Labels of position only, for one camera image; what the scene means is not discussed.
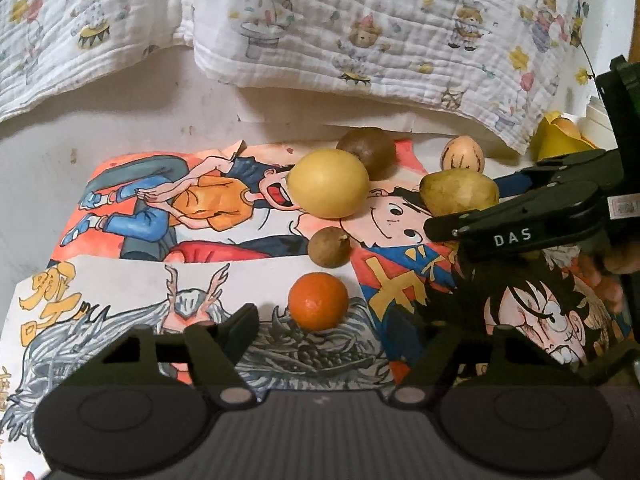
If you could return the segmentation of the dark brown round fruit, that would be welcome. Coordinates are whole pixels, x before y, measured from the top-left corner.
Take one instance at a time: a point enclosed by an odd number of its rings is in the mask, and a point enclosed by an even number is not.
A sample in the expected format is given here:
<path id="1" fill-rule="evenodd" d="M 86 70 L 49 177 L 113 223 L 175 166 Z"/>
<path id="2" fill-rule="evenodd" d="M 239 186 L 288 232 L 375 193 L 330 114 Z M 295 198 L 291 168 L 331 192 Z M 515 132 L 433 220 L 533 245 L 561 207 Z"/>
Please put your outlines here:
<path id="1" fill-rule="evenodd" d="M 396 165 L 394 139 L 380 128 L 356 128 L 347 131 L 336 148 L 356 156 L 366 167 L 371 180 L 387 176 Z"/>

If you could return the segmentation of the white cup with twig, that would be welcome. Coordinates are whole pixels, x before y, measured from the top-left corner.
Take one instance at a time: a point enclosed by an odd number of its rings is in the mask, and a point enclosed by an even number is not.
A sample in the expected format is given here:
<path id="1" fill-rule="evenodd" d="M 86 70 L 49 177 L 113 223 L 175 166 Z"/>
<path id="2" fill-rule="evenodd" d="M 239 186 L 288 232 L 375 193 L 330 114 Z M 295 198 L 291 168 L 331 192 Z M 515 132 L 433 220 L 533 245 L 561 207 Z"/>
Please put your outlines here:
<path id="1" fill-rule="evenodd" d="M 610 118 L 608 118 L 608 112 L 604 106 L 602 92 L 596 86 L 596 74 L 593 70 L 593 64 L 585 46 L 582 44 L 582 40 L 578 40 L 577 45 L 584 55 L 587 66 L 581 67 L 576 72 L 576 82 L 582 87 L 588 87 L 591 84 L 596 92 L 589 97 L 586 104 L 585 116 L 582 118 L 582 136 L 596 148 L 612 150 L 617 148 L 617 143 Z"/>

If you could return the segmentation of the yellow plastic bowl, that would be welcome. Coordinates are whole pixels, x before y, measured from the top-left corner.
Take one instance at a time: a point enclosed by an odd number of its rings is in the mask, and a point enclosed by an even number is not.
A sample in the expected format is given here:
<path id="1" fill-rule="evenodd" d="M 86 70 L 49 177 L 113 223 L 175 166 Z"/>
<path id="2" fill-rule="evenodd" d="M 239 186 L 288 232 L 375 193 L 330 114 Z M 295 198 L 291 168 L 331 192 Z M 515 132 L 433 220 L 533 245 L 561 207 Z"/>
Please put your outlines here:
<path id="1" fill-rule="evenodd" d="M 532 144 L 537 162 L 544 159 L 595 150 L 597 147 L 580 133 L 577 125 L 560 112 L 544 115 Z"/>

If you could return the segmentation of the green yellow pear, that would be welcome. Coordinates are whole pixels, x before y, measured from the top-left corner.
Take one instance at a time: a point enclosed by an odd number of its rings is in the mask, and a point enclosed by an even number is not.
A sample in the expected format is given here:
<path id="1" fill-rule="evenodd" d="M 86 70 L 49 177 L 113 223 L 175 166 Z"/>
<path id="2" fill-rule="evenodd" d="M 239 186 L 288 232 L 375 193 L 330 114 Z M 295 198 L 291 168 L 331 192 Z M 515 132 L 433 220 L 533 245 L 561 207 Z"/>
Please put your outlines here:
<path id="1" fill-rule="evenodd" d="M 420 182 L 420 196 L 434 217 L 484 210 L 499 203 L 499 189 L 484 174 L 454 168 L 427 174 Z"/>

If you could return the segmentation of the small striped tan melon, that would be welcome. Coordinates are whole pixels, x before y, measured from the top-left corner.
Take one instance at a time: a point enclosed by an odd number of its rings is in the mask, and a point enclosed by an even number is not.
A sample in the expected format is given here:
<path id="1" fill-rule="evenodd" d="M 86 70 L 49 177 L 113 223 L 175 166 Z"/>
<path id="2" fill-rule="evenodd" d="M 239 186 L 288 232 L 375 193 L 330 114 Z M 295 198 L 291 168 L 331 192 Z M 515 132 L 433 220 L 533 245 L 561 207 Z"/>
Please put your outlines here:
<path id="1" fill-rule="evenodd" d="M 440 168 L 469 169 L 482 174 L 485 169 L 485 155 L 480 144 L 470 136 L 457 136 L 442 150 Z"/>

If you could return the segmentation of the small orange tangerine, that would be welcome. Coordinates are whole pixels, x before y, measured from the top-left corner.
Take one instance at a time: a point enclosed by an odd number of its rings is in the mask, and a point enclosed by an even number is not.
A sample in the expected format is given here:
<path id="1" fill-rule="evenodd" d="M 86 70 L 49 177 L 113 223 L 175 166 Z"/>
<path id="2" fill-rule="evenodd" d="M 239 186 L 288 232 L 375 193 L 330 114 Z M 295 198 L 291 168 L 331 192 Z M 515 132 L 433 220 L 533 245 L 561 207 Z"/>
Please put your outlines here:
<path id="1" fill-rule="evenodd" d="M 343 321 L 348 307 L 349 296 L 345 284 L 331 274 L 304 274 L 288 292 L 291 318 L 307 332 L 335 328 Z"/>

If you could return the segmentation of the colourful anime poster mat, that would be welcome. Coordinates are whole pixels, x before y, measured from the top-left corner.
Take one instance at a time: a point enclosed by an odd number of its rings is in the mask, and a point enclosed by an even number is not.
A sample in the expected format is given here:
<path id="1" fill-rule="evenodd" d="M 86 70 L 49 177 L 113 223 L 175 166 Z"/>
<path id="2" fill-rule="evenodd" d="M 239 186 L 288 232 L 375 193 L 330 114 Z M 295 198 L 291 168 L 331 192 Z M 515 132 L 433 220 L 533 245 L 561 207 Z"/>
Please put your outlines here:
<path id="1" fill-rule="evenodd" d="M 1 335 L 6 479 L 634 479 L 639 281 L 594 275 L 591 240 L 532 252 L 434 243 L 427 173 L 408 141 L 356 214 L 322 219 L 286 177 L 316 146 L 235 144 L 125 156 L 89 181 L 49 265 L 16 286 Z M 322 268 L 314 233 L 344 230 Z M 343 321 L 302 330 L 288 292 L 323 272 Z M 254 405 L 122 385 L 105 350 L 130 330 L 177 335 L 244 304 L 259 328 L 235 369 Z M 488 339 L 490 386 L 390 405 L 427 325 Z"/>

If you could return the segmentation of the small brown kiwi fruit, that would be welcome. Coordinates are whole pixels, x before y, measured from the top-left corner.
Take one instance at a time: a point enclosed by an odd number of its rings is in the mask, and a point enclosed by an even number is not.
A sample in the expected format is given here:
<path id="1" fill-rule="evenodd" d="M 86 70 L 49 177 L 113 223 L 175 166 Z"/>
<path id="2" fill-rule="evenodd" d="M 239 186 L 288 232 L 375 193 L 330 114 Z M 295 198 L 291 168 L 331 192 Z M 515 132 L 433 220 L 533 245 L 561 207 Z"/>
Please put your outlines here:
<path id="1" fill-rule="evenodd" d="M 308 256 L 322 268 L 335 269 L 349 262 L 352 245 L 348 234 L 336 226 L 327 226 L 311 237 Z"/>

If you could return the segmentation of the white printed muslin blanket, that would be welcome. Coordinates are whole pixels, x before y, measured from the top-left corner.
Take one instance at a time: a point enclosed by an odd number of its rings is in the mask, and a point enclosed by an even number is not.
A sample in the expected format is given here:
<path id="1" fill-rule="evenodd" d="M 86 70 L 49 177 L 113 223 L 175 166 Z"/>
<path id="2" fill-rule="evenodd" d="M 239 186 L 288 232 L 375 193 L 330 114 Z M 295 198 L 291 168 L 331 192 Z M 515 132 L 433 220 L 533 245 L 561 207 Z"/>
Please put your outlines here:
<path id="1" fill-rule="evenodd" d="M 469 118 L 524 152 L 590 0 L 186 0 L 204 72 Z"/>

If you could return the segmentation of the round yellow pear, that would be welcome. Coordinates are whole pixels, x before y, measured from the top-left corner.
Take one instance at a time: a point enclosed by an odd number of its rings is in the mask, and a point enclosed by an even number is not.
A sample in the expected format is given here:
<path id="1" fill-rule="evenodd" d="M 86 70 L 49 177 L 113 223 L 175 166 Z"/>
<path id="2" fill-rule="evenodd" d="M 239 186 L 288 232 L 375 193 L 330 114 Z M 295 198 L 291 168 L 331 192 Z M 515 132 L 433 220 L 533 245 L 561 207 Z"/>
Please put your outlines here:
<path id="1" fill-rule="evenodd" d="M 363 163 L 337 148 L 313 151 L 299 159 L 288 173 L 286 185 L 303 211 L 330 220 L 356 214 L 370 191 Z"/>

